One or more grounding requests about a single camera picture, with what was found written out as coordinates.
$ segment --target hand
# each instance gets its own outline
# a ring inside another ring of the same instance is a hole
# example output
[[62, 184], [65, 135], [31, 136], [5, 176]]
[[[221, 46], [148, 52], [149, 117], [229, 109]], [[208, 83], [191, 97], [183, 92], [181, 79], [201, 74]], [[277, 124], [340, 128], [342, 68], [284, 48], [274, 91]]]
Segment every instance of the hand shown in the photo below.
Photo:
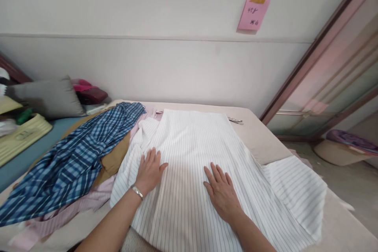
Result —
[[155, 148], [148, 151], [146, 159], [144, 155], [141, 157], [135, 186], [140, 190], [143, 197], [156, 187], [161, 180], [164, 169], [168, 166], [168, 163], [160, 165], [160, 157], [160, 151], [156, 154]]
[[223, 174], [219, 165], [215, 166], [211, 163], [210, 170], [205, 167], [205, 173], [208, 177], [210, 184], [206, 181], [204, 185], [210, 195], [211, 203], [216, 209], [219, 216], [227, 223], [231, 224], [234, 216], [237, 214], [244, 214], [243, 209], [237, 198], [235, 189], [233, 188], [231, 177], [228, 173]]

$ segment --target pink striped fabric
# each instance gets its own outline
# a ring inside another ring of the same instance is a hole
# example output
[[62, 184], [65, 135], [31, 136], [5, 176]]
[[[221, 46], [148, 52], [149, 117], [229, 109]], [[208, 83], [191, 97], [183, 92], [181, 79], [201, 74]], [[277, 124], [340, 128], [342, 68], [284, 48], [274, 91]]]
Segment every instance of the pink striped fabric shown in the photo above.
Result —
[[98, 210], [105, 204], [111, 195], [114, 180], [117, 175], [105, 180], [99, 186], [91, 189], [89, 193], [74, 203], [55, 210], [39, 218], [28, 220], [26, 228], [13, 237], [9, 245], [25, 251], [29, 251], [42, 238], [52, 234], [66, 223], [68, 223], [77, 213], [87, 210]]
[[139, 122], [141, 122], [142, 120], [146, 120], [149, 117], [151, 117], [151, 118], [153, 118], [157, 121], [160, 121], [161, 117], [163, 116], [163, 112], [158, 111], [154, 106], [146, 106], [145, 111], [146, 111], [146, 113], [142, 114], [139, 117], [135, 126], [130, 130], [130, 142], [133, 139], [135, 133], [137, 133], [137, 131], [139, 130]]

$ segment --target tiled floor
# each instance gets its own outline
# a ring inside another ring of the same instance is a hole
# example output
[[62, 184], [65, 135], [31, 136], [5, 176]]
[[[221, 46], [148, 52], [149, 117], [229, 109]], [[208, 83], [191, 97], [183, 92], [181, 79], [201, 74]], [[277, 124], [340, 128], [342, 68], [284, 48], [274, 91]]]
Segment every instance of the tiled floor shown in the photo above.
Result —
[[308, 143], [284, 142], [308, 159], [328, 187], [355, 209], [351, 212], [378, 238], [378, 169], [366, 162], [339, 167], [318, 157]]

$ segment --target brown fabric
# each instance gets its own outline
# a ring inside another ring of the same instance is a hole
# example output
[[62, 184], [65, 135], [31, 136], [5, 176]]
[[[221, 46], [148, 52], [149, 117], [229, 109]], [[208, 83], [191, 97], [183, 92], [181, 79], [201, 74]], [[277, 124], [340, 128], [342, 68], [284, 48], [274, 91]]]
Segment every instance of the brown fabric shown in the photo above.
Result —
[[[72, 131], [74, 131], [76, 128], [78, 128], [80, 125], [84, 124], [88, 120], [92, 119], [93, 117], [113, 108], [110, 107], [106, 110], [103, 110], [101, 112], [92, 114], [90, 116], [86, 116], [83, 119], [80, 119], [79, 121], [76, 121], [62, 136], [62, 139], [64, 139], [66, 136], [69, 135]], [[102, 182], [107, 180], [108, 178], [112, 177], [114, 174], [118, 172], [118, 169], [123, 161], [123, 158], [125, 157], [127, 150], [129, 149], [129, 143], [130, 143], [130, 132], [126, 134], [126, 136], [114, 147], [114, 149], [105, 155], [101, 159], [102, 169], [100, 173], [98, 174], [97, 178], [95, 179], [92, 188], [100, 185]], [[41, 156], [39, 159], [37, 159], [33, 164], [30, 166], [29, 170], [31, 170], [35, 164], [42, 158]]]

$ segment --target white striped fabric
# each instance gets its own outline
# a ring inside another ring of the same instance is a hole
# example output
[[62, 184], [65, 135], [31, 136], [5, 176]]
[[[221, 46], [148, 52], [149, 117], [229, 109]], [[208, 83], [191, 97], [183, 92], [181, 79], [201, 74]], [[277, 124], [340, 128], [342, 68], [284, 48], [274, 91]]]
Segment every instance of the white striped fabric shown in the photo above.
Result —
[[162, 251], [241, 251], [237, 236], [210, 202], [204, 166], [231, 176], [244, 212], [277, 251], [299, 251], [321, 237], [326, 184], [296, 157], [260, 166], [225, 114], [165, 110], [147, 119], [119, 169], [110, 205], [134, 183], [140, 157], [156, 147], [169, 166], [146, 196], [132, 227]]

